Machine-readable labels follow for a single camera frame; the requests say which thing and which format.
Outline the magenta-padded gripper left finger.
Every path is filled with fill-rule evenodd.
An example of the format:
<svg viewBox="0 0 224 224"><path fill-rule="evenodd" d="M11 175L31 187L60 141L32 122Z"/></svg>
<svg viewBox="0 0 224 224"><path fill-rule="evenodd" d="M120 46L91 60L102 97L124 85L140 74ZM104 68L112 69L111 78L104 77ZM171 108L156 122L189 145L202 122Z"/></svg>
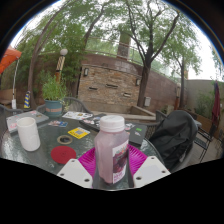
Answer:
<svg viewBox="0 0 224 224"><path fill-rule="evenodd" d="M95 149L92 148L79 159L70 159L58 172L58 176L78 186L91 188L95 171Z"/></svg>

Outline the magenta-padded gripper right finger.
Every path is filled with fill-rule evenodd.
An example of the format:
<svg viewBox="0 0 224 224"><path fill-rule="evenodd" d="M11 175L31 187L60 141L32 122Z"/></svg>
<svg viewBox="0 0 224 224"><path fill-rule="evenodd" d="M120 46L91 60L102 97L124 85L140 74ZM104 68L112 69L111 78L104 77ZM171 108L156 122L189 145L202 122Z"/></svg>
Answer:
<svg viewBox="0 0 224 224"><path fill-rule="evenodd" d="M156 156L147 157L143 152L129 146L128 182L133 188L140 188L167 175L169 170Z"/></svg>

